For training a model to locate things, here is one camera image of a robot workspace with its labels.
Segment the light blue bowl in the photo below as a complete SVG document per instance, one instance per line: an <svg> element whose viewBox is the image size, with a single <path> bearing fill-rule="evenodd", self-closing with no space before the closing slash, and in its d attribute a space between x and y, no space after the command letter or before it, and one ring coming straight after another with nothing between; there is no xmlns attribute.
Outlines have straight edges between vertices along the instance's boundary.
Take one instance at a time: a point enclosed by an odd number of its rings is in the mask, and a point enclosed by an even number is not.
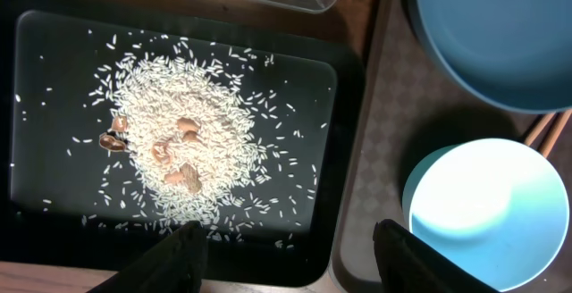
<svg viewBox="0 0 572 293"><path fill-rule="evenodd" d="M433 151L408 175L401 206L413 235L501 292L541 274L570 223L568 194L553 165L505 138Z"/></svg>

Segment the black plastic tray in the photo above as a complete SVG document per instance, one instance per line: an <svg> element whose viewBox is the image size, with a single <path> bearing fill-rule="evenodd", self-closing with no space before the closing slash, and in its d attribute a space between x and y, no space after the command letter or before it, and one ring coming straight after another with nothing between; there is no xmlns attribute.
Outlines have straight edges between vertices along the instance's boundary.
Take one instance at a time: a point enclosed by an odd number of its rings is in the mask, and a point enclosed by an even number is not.
<svg viewBox="0 0 572 293"><path fill-rule="evenodd" d="M93 0L1 0L1 257L120 270L198 222L206 277L330 260L365 74L347 47Z"/></svg>

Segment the wooden chopstick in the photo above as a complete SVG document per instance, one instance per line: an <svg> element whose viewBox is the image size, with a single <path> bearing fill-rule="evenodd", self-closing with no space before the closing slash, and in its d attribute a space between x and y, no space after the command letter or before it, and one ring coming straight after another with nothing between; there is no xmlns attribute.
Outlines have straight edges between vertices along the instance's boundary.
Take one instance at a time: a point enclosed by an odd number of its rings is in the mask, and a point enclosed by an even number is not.
<svg viewBox="0 0 572 293"><path fill-rule="evenodd" d="M546 133L542 144L539 147L539 152L545 158L547 158L551 153L551 150L554 148L561 132L564 130L564 127L566 126L570 117L570 109L566 110L564 113L548 113L542 117L543 127L545 127L552 118L555 118L554 122L549 128L549 131Z"/></svg>
<svg viewBox="0 0 572 293"><path fill-rule="evenodd" d="M524 144L531 146L537 137L543 132L544 128L550 123L554 115L555 113L544 114L527 132L526 137L524 138Z"/></svg>

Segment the pile of rice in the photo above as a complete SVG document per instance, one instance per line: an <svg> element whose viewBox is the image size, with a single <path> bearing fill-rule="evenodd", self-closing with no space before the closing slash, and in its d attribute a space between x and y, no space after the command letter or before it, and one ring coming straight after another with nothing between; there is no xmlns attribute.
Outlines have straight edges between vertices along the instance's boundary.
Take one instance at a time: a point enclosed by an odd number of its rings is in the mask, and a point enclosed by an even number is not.
<svg viewBox="0 0 572 293"><path fill-rule="evenodd" d="M297 56L150 33L16 38L11 200L26 213L211 240L307 237L332 85Z"/></svg>

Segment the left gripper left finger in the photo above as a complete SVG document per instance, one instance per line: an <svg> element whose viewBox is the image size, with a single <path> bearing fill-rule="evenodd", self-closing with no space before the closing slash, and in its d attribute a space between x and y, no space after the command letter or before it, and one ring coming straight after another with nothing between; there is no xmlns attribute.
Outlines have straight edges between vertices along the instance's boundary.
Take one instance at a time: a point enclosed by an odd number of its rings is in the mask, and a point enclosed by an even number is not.
<svg viewBox="0 0 572 293"><path fill-rule="evenodd" d="M207 248L206 230L188 222L89 293L198 293Z"/></svg>

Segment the dark blue plate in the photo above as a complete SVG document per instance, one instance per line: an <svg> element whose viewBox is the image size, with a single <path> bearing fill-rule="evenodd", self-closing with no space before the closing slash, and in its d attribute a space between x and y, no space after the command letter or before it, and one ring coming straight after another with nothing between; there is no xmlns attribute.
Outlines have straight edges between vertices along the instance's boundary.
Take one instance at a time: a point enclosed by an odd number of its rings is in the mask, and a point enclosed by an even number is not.
<svg viewBox="0 0 572 293"><path fill-rule="evenodd" d="M571 106L571 0L408 0L416 36L463 89L521 113Z"/></svg>

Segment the brown serving tray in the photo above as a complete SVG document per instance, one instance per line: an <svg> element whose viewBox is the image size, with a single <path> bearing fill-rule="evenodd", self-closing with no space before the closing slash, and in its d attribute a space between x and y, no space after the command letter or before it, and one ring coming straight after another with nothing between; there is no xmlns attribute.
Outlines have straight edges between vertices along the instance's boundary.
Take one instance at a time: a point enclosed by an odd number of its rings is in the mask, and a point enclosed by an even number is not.
<svg viewBox="0 0 572 293"><path fill-rule="evenodd" d="M404 223L402 189L426 155L478 139L523 140L541 119L473 96L440 69L417 35L416 0L381 0L367 65L361 144L352 160L329 274L342 292L383 289L377 222Z"/></svg>

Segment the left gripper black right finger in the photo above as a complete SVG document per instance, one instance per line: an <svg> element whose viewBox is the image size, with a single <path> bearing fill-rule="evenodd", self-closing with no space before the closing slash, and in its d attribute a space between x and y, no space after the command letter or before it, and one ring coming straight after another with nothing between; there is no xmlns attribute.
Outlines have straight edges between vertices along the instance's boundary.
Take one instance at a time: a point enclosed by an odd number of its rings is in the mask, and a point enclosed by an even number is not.
<svg viewBox="0 0 572 293"><path fill-rule="evenodd" d="M373 241L387 293L498 293L391 219L374 226Z"/></svg>

